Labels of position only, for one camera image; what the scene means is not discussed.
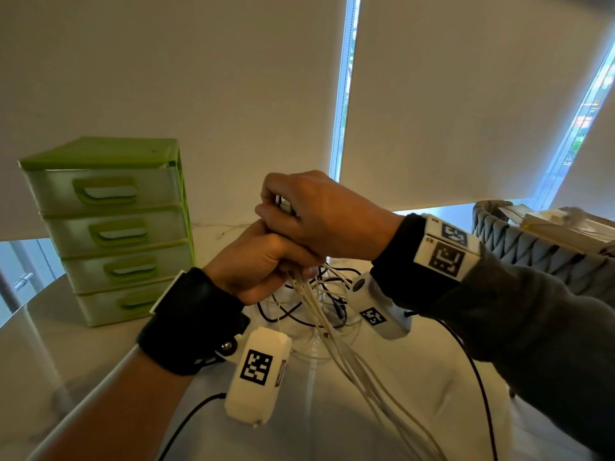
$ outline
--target gray sleeve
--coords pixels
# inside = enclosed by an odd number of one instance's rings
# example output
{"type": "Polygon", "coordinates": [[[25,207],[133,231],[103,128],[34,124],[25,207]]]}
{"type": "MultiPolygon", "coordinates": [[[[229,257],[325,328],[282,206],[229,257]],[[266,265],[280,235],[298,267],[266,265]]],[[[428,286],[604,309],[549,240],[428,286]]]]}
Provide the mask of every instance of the gray sleeve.
{"type": "Polygon", "coordinates": [[[483,259],[422,315],[446,321],[471,355],[562,430],[615,457],[615,313],[557,278],[483,259]]]}

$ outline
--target plastic storage drawer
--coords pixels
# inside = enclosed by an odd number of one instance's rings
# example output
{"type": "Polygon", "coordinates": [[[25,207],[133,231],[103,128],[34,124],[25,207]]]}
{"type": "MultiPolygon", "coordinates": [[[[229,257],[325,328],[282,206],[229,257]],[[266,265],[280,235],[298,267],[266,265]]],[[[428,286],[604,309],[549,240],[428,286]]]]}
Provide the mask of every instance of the plastic storage drawer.
{"type": "Polygon", "coordinates": [[[90,326],[146,317],[172,279],[104,293],[78,295],[77,301],[90,326]]]}
{"type": "Polygon", "coordinates": [[[120,216],[47,218],[47,229],[60,257],[112,255],[127,247],[144,247],[188,238],[181,207],[120,216]]]}
{"type": "Polygon", "coordinates": [[[25,172],[42,215],[181,205],[174,167],[25,172]]]}
{"type": "Polygon", "coordinates": [[[174,277],[180,270],[188,271],[193,260],[186,240],[124,255],[65,259],[63,264],[73,291],[86,294],[174,277]]]}

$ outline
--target person's left hand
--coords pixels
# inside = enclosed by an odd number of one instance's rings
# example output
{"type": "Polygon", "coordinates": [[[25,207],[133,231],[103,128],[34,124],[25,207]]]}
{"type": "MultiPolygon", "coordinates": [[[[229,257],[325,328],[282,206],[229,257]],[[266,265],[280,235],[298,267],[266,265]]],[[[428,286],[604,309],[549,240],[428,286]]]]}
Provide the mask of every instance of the person's left hand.
{"type": "Polygon", "coordinates": [[[287,271],[301,270],[305,277],[317,274],[323,257],[275,233],[258,220],[225,247],[203,271],[216,286],[244,304],[255,304],[275,293],[287,279],[287,271]]]}

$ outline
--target hand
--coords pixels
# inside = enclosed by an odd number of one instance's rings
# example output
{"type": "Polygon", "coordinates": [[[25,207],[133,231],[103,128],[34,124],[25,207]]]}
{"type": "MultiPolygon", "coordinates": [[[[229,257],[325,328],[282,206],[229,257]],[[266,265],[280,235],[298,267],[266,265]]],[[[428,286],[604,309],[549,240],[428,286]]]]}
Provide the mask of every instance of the hand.
{"type": "Polygon", "coordinates": [[[263,220],[250,225],[225,247],[203,271],[219,288],[244,304],[255,304],[275,293],[288,271],[301,270],[306,277],[317,274],[325,262],[306,248],[275,233],[267,233],[263,220]]]}
{"type": "Polygon", "coordinates": [[[373,261],[404,219],[316,170],[268,174],[261,199],[255,211],[269,229],[323,256],[373,261]],[[276,195],[288,200],[297,215],[277,208],[276,195]]]}

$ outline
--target drawer handle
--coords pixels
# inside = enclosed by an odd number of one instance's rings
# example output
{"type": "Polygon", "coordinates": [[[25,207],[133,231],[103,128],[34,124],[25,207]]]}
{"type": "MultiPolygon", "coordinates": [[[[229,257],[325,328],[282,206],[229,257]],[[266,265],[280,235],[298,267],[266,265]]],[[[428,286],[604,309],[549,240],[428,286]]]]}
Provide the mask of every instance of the drawer handle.
{"type": "Polygon", "coordinates": [[[92,241],[101,247],[139,244],[148,240],[147,225],[142,218],[89,225],[88,231],[92,241]]]}
{"type": "Polygon", "coordinates": [[[125,297],[121,297],[116,301],[116,305],[127,312],[141,312],[144,309],[150,309],[161,293],[140,293],[130,294],[125,297]]]}
{"type": "Polygon", "coordinates": [[[104,273],[115,283],[151,279],[158,274],[156,258],[133,257],[123,261],[110,262],[103,265],[104,273]]]}
{"type": "Polygon", "coordinates": [[[87,205],[127,204],[139,193],[133,177],[93,177],[73,179],[73,190],[87,205]]]}

